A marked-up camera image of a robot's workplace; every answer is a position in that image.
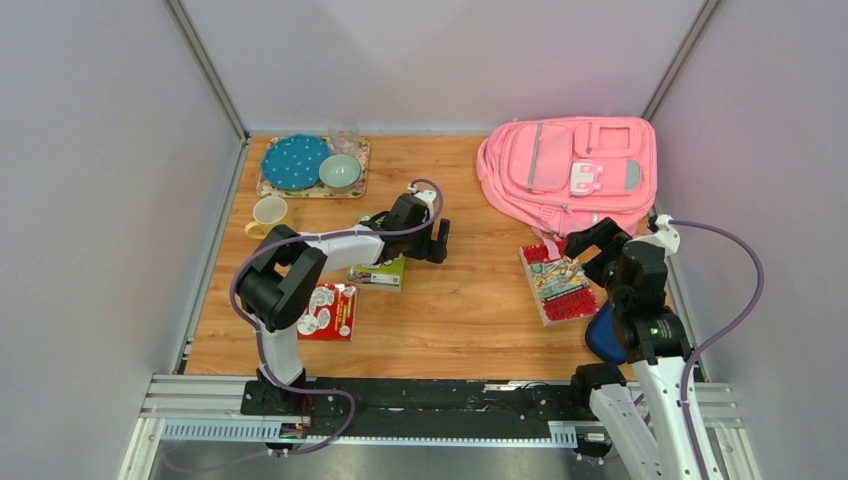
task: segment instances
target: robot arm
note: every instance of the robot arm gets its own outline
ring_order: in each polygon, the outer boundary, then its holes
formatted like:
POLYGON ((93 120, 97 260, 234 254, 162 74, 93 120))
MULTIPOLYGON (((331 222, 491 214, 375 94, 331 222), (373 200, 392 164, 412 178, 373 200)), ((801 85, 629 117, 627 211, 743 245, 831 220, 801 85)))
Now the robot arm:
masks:
MULTIPOLYGON (((670 220, 668 215, 653 219, 653 234, 634 239, 606 219, 569 235, 565 248, 571 258, 590 246, 601 249, 584 264, 584 270, 609 295, 616 339, 642 387, 654 434, 636 412, 616 366, 582 366, 572 383, 577 400, 606 426, 633 478, 695 480, 700 478, 698 464, 680 399, 685 361, 692 352, 682 321, 665 305, 668 268, 664 260, 680 244, 670 220)), ((691 376, 686 383, 698 443, 709 445, 691 376)), ((710 480, 721 479, 712 450, 703 454, 710 480)))
POLYGON ((346 230, 310 234, 285 225, 275 227, 257 251, 294 237, 305 240, 292 240, 257 257, 236 279, 235 287, 242 308, 261 325, 263 367, 286 385, 305 377, 297 350, 297 321, 324 272, 380 263, 401 254, 442 263, 447 257, 450 221, 441 219, 438 237, 431 239, 433 222, 428 221, 436 215, 436 200, 433 190, 410 188, 390 211, 346 230), (422 224, 427 225, 404 233, 422 224), (278 266, 288 267, 288 272, 280 274, 278 266))

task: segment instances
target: book cover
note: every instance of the book cover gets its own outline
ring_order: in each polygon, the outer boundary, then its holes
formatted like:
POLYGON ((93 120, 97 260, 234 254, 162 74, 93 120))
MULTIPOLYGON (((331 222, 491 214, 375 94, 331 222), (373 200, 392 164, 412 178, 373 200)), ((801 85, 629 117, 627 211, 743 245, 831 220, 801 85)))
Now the book cover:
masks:
POLYGON ((545 245, 522 247, 518 256, 545 325, 591 318, 598 312, 595 294, 577 260, 551 260, 545 245))
MULTIPOLYGON (((369 218, 368 215, 361 215, 359 221, 369 218)), ((348 270, 347 281, 362 288, 400 292, 403 288, 405 267, 406 258, 402 255, 377 265, 356 265, 348 270)))
POLYGON ((319 283, 309 307, 297 321, 300 340, 343 340, 353 337, 357 289, 346 283, 319 283))

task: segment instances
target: white wall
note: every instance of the white wall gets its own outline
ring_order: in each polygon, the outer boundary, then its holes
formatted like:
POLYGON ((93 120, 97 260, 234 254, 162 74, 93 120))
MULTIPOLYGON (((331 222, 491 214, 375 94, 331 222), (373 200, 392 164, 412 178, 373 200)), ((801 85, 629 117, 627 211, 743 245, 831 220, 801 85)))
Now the white wall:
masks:
POLYGON ((0 6, 0 478, 115 478, 236 140, 158 1, 0 6))
POLYGON ((184 0, 248 130, 641 115, 702 0, 184 0))
MULTIPOLYGON (((730 229, 765 264, 760 305, 707 352, 766 479, 844 478, 848 3, 725 2, 655 121, 662 208, 730 229)), ((731 243, 684 231, 699 339, 751 295, 731 243)))

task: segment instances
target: polka dot plate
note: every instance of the polka dot plate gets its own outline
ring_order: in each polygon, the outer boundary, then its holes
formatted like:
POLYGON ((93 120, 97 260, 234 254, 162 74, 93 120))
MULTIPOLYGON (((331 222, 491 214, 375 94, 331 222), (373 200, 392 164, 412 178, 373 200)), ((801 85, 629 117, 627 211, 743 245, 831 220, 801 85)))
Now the polka dot plate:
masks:
POLYGON ((276 188, 302 190, 318 182, 318 167, 331 155, 324 140, 293 135, 274 143, 262 159, 262 175, 276 188))

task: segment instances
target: yellow mug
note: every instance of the yellow mug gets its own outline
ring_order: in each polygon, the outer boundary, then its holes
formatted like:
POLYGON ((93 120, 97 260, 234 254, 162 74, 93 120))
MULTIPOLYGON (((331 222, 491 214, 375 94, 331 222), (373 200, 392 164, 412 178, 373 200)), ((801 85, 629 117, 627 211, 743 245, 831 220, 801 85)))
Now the yellow mug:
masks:
POLYGON ((277 225, 288 224, 294 230, 294 224, 289 215, 289 204, 275 195, 256 202, 253 207, 253 220, 244 226, 244 234, 257 240, 264 239, 277 225))

